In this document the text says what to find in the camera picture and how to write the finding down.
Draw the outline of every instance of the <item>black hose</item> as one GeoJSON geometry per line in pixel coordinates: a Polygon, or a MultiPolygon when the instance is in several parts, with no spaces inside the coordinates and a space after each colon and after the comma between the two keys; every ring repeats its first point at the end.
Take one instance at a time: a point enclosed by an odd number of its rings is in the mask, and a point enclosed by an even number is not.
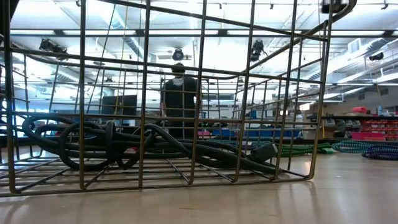
{"type": "MultiPolygon", "coordinates": [[[[102,170],[106,166],[117,163],[121,169],[129,169],[139,161],[139,151],[136,153],[125,153],[130,147],[140,146],[140,137],[133,134],[116,132],[116,126],[113,121],[108,121],[105,127],[98,126],[92,122],[84,122],[85,138],[84,158],[102,158],[106,159],[98,164],[85,164],[85,171],[102,170]]],[[[62,162],[68,167],[78,170],[79,164],[71,160],[71,157],[79,157],[80,146],[67,143],[68,136],[71,133],[79,132],[79,122],[59,116],[31,116],[25,119],[22,124],[22,130],[33,142],[43,150],[60,156],[62,162]],[[38,127],[35,132],[32,131],[34,121],[54,120],[64,124],[46,124],[38,127]],[[46,131],[61,131],[58,141],[53,141],[42,137],[46,131]]],[[[144,141],[145,159],[175,159],[192,158],[193,140],[176,140],[161,127],[155,124],[146,124],[145,131],[150,134],[144,141]]],[[[198,163],[205,166],[230,169],[236,167],[238,160],[238,149],[229,144],[223,144],[213,141],[197,141],[198,163]]],[[[254,162],[242,153],[241,168],[245,170],[254,170],[265,174],[273,174],[275,168],[265,163],[267,158],[261,158],[254,162]]]]}

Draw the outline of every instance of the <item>man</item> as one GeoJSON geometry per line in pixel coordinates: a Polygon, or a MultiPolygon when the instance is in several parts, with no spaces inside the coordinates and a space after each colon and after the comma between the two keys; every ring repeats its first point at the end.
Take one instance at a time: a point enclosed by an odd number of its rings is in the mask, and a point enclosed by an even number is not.
{"type": "MultiPolygon", "coordinates": [[[[175,64],[172,69],[173,73],[185,73],[184,65],[182,63],[175,64]]],[[[176,76],[164,84],[163,91],[160,94],[160,108],[163,115],[175,118],[194,118],[195,117],[195,100],[196,93],[181,93],[178,91],[197,91],[198,82],[194,78],[176,76]]],[[[182,129],[182,121],[169,121],[169,127],[181,127],[180,129],[170,128],[169,134],[175,138],[193,138],[193,121],[186,121],[185,127],[190,129],[182,129]]]]}

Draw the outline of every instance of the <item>wire cage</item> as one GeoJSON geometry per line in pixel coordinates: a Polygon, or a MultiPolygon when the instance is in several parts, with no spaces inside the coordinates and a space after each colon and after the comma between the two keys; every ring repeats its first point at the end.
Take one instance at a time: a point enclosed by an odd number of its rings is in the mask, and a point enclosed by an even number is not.
{"type": "MultiPolygon", "coordinates": [[[[318,114],[321,114],[331,36],[331,32],[328,30],[331,30],[333,22],[347,15],[354,8],[355,0],[350,0],[349,4],[335,15],[333,15],[333,10],[330,10],[328,20],[306,33],[295,31],[297,0],[294,0],[291,31],[254,25],[255,0],[252,0],[251,3],[250,23],[248,24],[207,16],[207,0],[203,1],[201,14],[151,6],[150,1],[146,1],[146,4],[120,0],[98,1],[114,4],[115,7],[136,7],[145,10],[142,62],[85,55],[85,0],[81,0],[80,6],[80,55],[27,50],[18,47],[10,40],[10,0],[5,1],[3,12],[6,21],[4,47],[0,50],[4,52],[5,59],[5,64],[1,65],[5,71],[1,74],[2,80],[5,77],[5,83],[1,85],[1,96],[6,99],[7,105],[3,107],[1,113],[2,117],[6,117],[6,122],[2,125],[7,127],[7,149],[2,149],[0,154],[4,161],[0,167],[0,197],[290,182],[313,178],[321,116],[318,116],[316,122],[297,121],[298,100],[316,99],[318,114]],[[175,68],[176,66],[153,63],[148,60],[149,26],[152,11],[201,19],[198,67],[185,67],[187,71],[192,71],[191,74],[162,72],[154,68],[175,68]],[[203,67],[206,21],[222,22],[248,29],[246,69],[241,72],[233,72],[203,67]],[[254,30],[265,30],[285,35],[290,38],[290,42],[264,59],[251,64],[254,30]],[[302,45],[306,39],[317,40],[321,43],[322,56],[302,65],[302,45]],[[294,49],[295,45],[298,45],[299,64],[298,67],[292,68],[292,54],[296,50],[294,49]],[[289,52],[286,72],[276,76],[251,73],[252,69],[285,51],[289,52]],[[12,55],[15,53],[24,56],[24,72],[22,73],[13,70],[12,55]],[[29,109],[33,99],[28,98],[27,92],[29,86],[34,85],[35,81],[30,81],[26,74],[27,57],[52,64],[57,68],[53,81],[48,83],[52,85],[48,111],[32,112],[29,109]],[[50,60],[48,58],[69,58],[70,60],[50,60]],[[97,64],[88,64],[88,61],[94,61],[97,64]],[[320,63],[322,68],[320,81],[300,79],[300,70],[314,63],[320,63]],[[137,65],[137,69],[126,68],[122,65],[137,65]],[[79,80],[73,82],[59,80],[58,69],[62,66],[78,68],[79,80]],[[85,69],[87,68],[98,70],[95,82],[85,81],[85,69]],[[119,80],[117,82],[104,81],[105,71],[119,73],[119,80]],[[135,83],[126,82],[127,72],[136,74],[137,81],[135,83]],[[146,99],[149,92],[147,74],[160,76],[161,85],[164,85],[169,75],[196,78],[197,90],[190,91],[183,87],[182,96],[185,94],[203,96],[204,100],[208,98],[207,105],[200,103],[202,100],[196,100],[194,109],[196,116],[194,118],[173,118],[161,116],[159,113],[148,113],[148,109],[156,108],[147,106],[146,99]],[[138,81],[138,76],[142,76],[141,82],[138,81]],[[263,78],[264,81],[253,84],[249,82],[251,77],[263,78]],[[212,95],[220,96],[220,85],[224,85],[225,80],[236,82],[233,82],[235,85],[233,87],[235,89],[233,115],[228,119],[221,117],[219,97],[217,97],[216,106],[210,105],[210,97],[212,95]],[[299,94],[301,83],[318,85],[319,91],[311,94],[299,94]],[[16,85],[25,91],[25,99],[15,97],[14,87],[16,85]],[[268,85],[279,87],[279,92],[274,100],[266,100],[268,85]],[[296,92],[293,95],[289,94],[291,85],[296,86],[296,92]],[[75,102],[54,101],[56,86],[77,86],[75,102]],[[284,93],[281,92],[283,86],[285,87],[284,93]],[[105,88],[115,90],[110,101],[104,94],[105,88]],[[98,99],[93,98],[95,90],[100,91],[98,99]],[[137,96],[132,97],[128,93],[130,91],[127,90],[142,91],[141,105],[129,104],[132,101],[136,102],[137,96]],[[243,94],[241,100],[236,97],[238,94],[243,94]],[[264,95],[263,100],[254,100],[254,95],[258,94],[264,95]],[[25,110],[16,110],[17,103],[24,104],[25,110]],[[59,113],[54,110],[54,106],[57,104],[72,105],[74,110],[70,113],[59,113]],[[268,117],[265,110],[270,106],[281,113],[268,117]],[[107,108],[112,108],[112,111],[104,113],[107,108]],[[292,108],[292,116],[287,115],[289,108],[292,108]],[[217,118],[210,118],[210,112],[217,118]],[[17,125],[17,119],[24,119],[23,124],[17,125]],[[134,124],[124,125],[125,121],[132,120],[135,121],[134,124]],[[183,137],[183,139],[176,140],[171,138],[164,131],[164,129],[173,129],[173,127],[165,126],[163,121],[166,120],[182,121],[183,127],[180,128],[193,129],[195,133],[193,139],[183,137]],[[186,123],[193,123],[193,126],[185,126],[186,123]],[[205,127],[205,123],[214,124],[205,127]],[[224,134],[221,123],[228,124],[228,133],[224,134]],[[264,125],[273,125],[273,128],[263,128],[264,125]],[[306,159],[292,159],[292,147],[296,141],[294,133],[303,130],[315,131],[312,155],[306,159]],[[216,139],[214,138],[215,132],[219,133],[216,139]],[[262,133],[272,133],[269,135],[271,144],[261,138],[262,133]],[[28,143],[25,146],[21,144],[21,134],[28,137],[28,143]],[[250,155],[255,155],[252,153],[253,150],[264,147],[268,150],[272,147],[275,152],[267,158],[267,162],[250,158],[250,155]]],[[[333,1],[330,1],[329,7],[334,9],[333,1]]],[[[172,90],[161,87],[158,91],[165,94],[166,91],[172,90]]]]}

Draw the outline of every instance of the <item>blue rope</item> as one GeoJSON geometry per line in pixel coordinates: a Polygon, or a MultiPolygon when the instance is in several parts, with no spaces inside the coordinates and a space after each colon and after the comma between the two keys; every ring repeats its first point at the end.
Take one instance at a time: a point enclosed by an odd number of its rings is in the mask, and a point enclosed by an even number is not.
{"type": "Polygon", "coordinates": [[[369,159],[398,161],[398,146],[372,145],[357,141],[342,141],[332,145],[332,149],[343,153],[362,153],[369,159]]]}

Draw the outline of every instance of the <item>concrete floor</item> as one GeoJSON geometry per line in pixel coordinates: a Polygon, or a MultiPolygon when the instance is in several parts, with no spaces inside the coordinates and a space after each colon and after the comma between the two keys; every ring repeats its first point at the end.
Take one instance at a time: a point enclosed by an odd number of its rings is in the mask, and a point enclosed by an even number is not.
{"type": "Polygon", "coordinates": [[[398,163],[319,156],[308,182],[0,198],[0,223],[397,223],[398,163]]]}

